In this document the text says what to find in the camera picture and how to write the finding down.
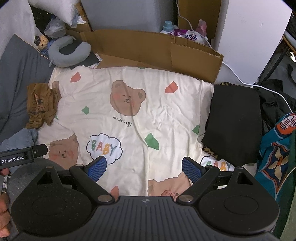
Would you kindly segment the person's left hand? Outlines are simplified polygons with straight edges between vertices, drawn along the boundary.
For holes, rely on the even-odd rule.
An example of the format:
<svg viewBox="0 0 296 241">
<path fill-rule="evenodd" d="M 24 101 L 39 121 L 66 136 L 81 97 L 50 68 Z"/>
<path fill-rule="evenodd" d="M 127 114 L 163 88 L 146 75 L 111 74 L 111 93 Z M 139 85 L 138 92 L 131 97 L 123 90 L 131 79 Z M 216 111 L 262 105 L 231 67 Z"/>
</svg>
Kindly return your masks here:
<svg viewBox="0 0 296 241">
<path fill-rule="evenodd" d="M 11 216 L 9 213 L 9 197 L 5 193 L 1 193 L 0 212 L 1 212 L 1 216 L 0 216 L 1 237 L 8 237 L 10 235 Z"/>
</svg>

